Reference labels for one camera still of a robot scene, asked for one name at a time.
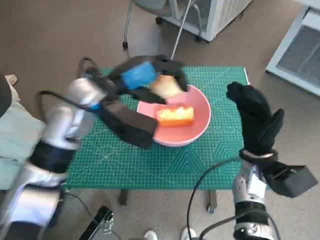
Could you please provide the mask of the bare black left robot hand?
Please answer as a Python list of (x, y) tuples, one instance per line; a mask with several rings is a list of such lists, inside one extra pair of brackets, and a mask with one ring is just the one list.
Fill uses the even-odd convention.
[(155, 82), (160, 75), (171, 76), (180, 89), (187, 92), (183, 66), (182, 62), (165, 55), (138, 55), (116, 66), (107, 78), (117, 87), (118, 95), (127, 94), (146, 103), (165, 105), (165, 97), (146, 85)]

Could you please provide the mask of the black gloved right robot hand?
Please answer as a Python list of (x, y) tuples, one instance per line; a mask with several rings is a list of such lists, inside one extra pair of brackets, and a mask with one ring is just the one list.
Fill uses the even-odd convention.
[(272, 153), (285, 111), (279, 108), (272, 113), (266, 96), (251, 85), (232, 82), (227, 85), (226, 96), (240, 114), (244, 150), (256, 156)]

